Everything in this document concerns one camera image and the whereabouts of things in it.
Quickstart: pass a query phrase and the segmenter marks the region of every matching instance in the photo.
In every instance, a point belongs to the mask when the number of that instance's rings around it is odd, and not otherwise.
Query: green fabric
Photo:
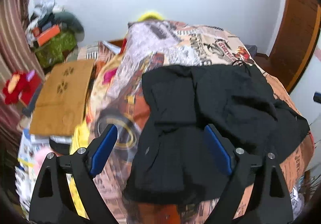
[[[64,61],[63,52],[72,50],[76,45],[76,38],[71,31],[61,31],[46,44],[36,49],[35,54],[41,67],[47,68]]]

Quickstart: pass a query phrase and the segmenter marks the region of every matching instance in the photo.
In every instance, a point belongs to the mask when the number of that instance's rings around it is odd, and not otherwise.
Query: red plush toy
[[[29,92],[30,86],[27,81],[27,74],[23,72],[15,72],[12,74],[11,79],[5,83],[2,89],[6,104],[16,104],[19,101],[19,95],[22,92]]]

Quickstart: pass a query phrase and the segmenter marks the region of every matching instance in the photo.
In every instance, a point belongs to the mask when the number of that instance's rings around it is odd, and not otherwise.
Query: orange box
[[[54,36],[58,35],[59,33],[60,33],[60,28],[58,25],[53,25],[51,28],[45,30],[37,38],[37,42],[39,46],[42,46],[43,44],[48,42],[50,39],[52,39]]]

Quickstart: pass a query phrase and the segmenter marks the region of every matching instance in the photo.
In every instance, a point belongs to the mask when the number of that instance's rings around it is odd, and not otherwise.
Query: striped curtain
[[[0,1],[0,88],[17,70],[35,69],[44,78],[36,56],[30,51],[24,31],[28,26],[29,0]],[[6,105],[0,93],[0,141],[6,146],[11,162],[17,158],[21,133],[16,126],[21,118],[16,105]]]

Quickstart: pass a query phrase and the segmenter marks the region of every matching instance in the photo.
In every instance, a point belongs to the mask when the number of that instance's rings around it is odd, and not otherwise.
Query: patterned bed sheet
[[[256,63],[236,35],[219,27],[189,26],[182,22],[156,20],[130,23],[128,26],[124,54],[107,54],[109,62],[97,77],[87,110],[89,142],[99,137],[109,123],[115,124],[118,129],[118,141],[104,170],[96,176],[94,182],[119,223],[204,223],[218,199],[197,205],[159,206],[129,202],[122,196],[141,130],[150,113],[142,94],[141,76],[149,70],[170,64],[231,64],[235,60],[251,65]],[[87,47],[82,54],[79,52],[78,58],[91,55],[90,49],[97,50],[97,47],[104,53],[100,42],[95,47]],[[118,70],[113,80],[102,87],[104,72],[115,67]],[[277,78],[259,69],[272,86],[275,98],[286,101],[297,111]],[[281,164],[289,190],[304,173],[313,151],[313,137],[309,133]],[[246,188],[235,217],[245,213],[252,188]]]

